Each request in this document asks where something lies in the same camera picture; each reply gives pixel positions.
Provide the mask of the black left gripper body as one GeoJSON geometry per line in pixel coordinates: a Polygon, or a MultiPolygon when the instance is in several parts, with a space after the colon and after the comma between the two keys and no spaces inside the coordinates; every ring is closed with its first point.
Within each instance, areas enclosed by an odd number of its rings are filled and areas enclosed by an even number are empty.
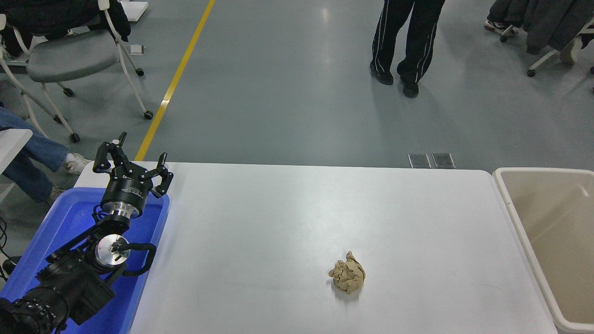
{"type": "Polygon", "coordinates": [[[143,211],[149,190],[153,187],[151,179],[141,178],[146,173],[146,168],[136,164],[114,167],[101,200],[102,209],[107,211],[112,203],[121,202],[132,205],[136,211],[143,211]]]}

